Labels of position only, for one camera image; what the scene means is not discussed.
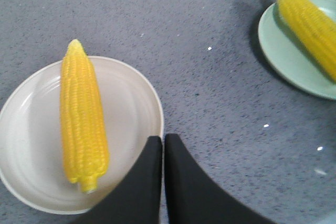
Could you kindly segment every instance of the mint green plate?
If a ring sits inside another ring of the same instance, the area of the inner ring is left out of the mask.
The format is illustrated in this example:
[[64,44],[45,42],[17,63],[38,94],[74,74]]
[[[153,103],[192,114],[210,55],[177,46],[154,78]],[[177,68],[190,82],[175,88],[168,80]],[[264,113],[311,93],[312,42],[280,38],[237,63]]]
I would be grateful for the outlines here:
[[[336,0],[311,1],[336,21]],[[263,13],[258,36],[267,60],[283,78],[310,94],[336,100],[336,83],[315,63],[283,22],[276,4],[269,6]]]

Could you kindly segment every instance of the plate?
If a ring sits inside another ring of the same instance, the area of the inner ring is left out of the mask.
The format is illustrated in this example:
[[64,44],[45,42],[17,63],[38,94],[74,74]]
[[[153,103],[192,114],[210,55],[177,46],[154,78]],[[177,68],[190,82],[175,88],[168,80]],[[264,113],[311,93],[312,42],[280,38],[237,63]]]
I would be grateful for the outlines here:
[[25,204],[52,214],[81,214],[123,179],[148,136],[163,135],[163,110],[150,82],[136,69],[91,56],[101,93],[110,165],[98,189],[83,194],[62,168],[59,123],[61,61],[30,76],[0,113],[0,178]]
[[[336,20],[336,0],[311,1]],[[258,36],[267,60],[283,78],[310,94],[336,99],[336,84],[326,76],[281,20],[276,4],[269,6],[263,13]]]

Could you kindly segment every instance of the yellow corn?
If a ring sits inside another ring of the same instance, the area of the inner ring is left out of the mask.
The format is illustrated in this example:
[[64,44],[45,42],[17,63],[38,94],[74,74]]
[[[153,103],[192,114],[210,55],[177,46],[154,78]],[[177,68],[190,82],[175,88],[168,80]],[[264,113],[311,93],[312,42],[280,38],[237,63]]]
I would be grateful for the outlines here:
[[309,0],[277,0],[280,15],[336,82],[336,23]]
[[89,193],[108,168],[109,152],[96,74],[81,43],[73,40],[61,69],[60,120],[64,170]]

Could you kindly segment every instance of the speckled countertop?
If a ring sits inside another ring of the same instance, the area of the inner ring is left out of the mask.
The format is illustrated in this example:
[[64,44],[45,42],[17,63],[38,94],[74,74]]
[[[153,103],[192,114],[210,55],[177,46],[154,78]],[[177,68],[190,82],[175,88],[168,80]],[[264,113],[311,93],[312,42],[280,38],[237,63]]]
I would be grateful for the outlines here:
[[[336,103],[299,91],[266,63],[257,24],[272,2],[0,0],[0,105],[79,38],[89,54],[122,60],[152,82],[165,132],[178,133],[223,189],[278,223],[336,223],[320,222],[336,206]],[[75,217],[30,208],[0,183],[2,224]]]

